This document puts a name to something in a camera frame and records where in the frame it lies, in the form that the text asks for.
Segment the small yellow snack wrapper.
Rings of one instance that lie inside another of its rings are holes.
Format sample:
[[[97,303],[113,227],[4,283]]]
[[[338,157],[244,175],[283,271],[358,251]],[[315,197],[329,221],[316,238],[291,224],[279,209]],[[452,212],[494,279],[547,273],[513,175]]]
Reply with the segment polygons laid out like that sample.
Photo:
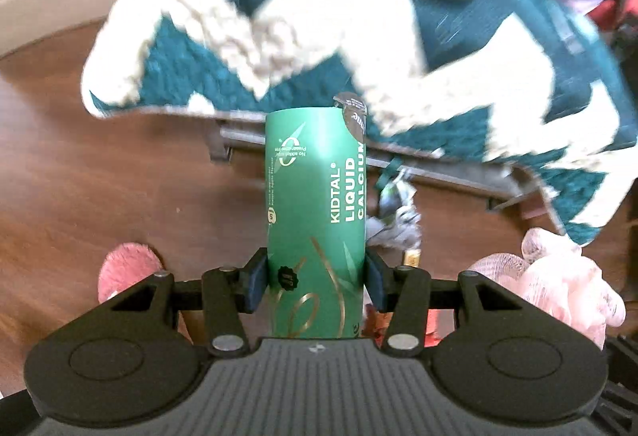
[[[421,250],[408,249],[404,250],[402,255],[402,264],[405,266],[419,267],[419,261],[421,260]]]

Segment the red bag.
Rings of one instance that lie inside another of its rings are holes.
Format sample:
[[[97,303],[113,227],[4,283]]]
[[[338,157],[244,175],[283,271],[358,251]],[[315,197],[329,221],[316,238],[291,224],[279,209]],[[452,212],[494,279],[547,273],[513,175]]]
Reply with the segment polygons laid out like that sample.
[[[621,27],[637,29],[637,0],[604,0],[588,18],[603,32],[618,32]]]

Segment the teal and white zigzag blanket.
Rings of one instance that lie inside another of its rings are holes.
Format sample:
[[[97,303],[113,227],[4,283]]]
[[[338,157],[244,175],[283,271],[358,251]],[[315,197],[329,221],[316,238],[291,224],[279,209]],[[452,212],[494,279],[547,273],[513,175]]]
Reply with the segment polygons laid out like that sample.
[[[259,120],[353,91],[368,137],[511,162],[586,245],[637,178],[637,111],[594,23],[556,0],[117,0],[87,110]]]

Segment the metal bed frame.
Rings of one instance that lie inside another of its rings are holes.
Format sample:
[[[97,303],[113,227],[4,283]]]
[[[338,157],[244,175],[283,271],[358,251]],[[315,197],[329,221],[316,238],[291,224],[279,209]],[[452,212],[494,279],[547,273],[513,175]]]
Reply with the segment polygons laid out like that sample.
[[[210,119],[205,125],[205,143],[216,162],[228,162],[236,150],[263,151],[265,119],[229,115]],[[494,210],[518,206],[533,218],[545,209],[538,179],[512,163],[465,162],[373,141],[368,143],[366,157],[368,166],[377,171],[398,160],[399,168],[416,182],[486,197]]]

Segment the left pink slipper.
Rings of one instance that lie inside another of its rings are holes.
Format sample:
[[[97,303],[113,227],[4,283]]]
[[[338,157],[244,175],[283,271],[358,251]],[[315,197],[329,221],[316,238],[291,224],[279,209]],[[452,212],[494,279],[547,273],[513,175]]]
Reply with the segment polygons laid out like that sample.
[[[147,245],[124,243],[107,254],[97,277],[97,301],[104,303],[116,294],[164,271],[159,256]]]

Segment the white grey wrapper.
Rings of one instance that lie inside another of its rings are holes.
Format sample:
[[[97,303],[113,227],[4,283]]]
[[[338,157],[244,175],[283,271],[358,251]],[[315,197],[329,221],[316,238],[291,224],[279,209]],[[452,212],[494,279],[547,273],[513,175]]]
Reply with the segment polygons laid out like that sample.
[[[376,209],[366,218],[366,243],[402,251],[420,249],[422,215],[414,202],[416,189],[409,171],[386,168],[375,189]]]

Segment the green Kidtal carton box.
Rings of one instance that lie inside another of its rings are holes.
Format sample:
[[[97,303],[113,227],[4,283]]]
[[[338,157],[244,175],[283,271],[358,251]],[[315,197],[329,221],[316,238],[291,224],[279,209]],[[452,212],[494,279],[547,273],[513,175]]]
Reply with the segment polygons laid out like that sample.
[[[265,125],[272,334],[351,339],[362,319],[366,105],[269,114]]]

